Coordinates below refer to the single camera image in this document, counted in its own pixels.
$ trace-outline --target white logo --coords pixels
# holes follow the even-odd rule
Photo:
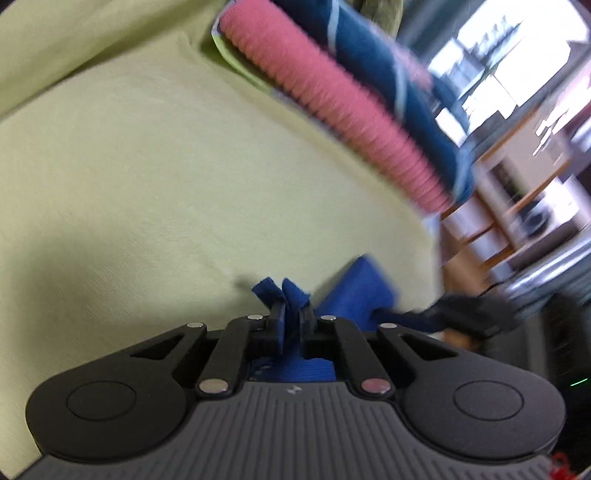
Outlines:
[[[297,385],[294,385],[291,388],[288,388],[286,390],[286,392],[291,393],[292,395],[297,395],[299,392],[303,391],[303,388],[298,387]]]

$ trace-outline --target green light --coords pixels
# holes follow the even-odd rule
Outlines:
[[[580,383],[586,382],[587,380],[588,380],[588,378],[584,378],[584,379],[582,379],[580,382],[573,383],[573,384],[571,384],[570,386],[571,386],[571,387],[574,387],[575,385],[578,385],[578,384],[580,384]]]

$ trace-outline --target pink ribbed fabric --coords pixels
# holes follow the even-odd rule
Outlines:
[[[225,36],[287,93],[426,212],[450,200],[408,134],[360,83],[270,0],[239,0],[220,19]]]

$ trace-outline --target silver screw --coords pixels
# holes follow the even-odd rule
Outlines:
[[[368,378],[363,380],[361,388],[367,393],[373,393],[375,395],[384,395],[392,389],[392,385],[388,380],[383,378]]]
[[[228,382],[221,378],[208,378],[199,384],[199,390],[211,395],[218,395],[228,391]]]

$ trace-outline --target folded blue cloth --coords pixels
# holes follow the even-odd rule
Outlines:
[[[424,94],[408,80],[387,40],[375,26],[340,0],[273,0],[317,44],[327,47],[338,63],[376,91],[386,107],[419,145],[457,203],[473,192],[472,159],[439,128]],[[436,83],[434,93],[451,101]]]
[[[260,359],[251,369],[251,379],[275,382],[311,382],[335,380],[332,362],[323,359],[304,360],[300,356],[299,311],[309,303],[310,296],[289,279],[279,288],[266,278],[252,291],[267,306],[277,299],[287,302],[285,315],[284,354],[279,358]],[[423,331],[436,331],[428,320],[407,321],[392,312],[396,294],[367,255],[359,257],[343,277],[314,309],[316,316],[335,315],[353,320],[361,330],[373,331],[382,322],[397,322]]]

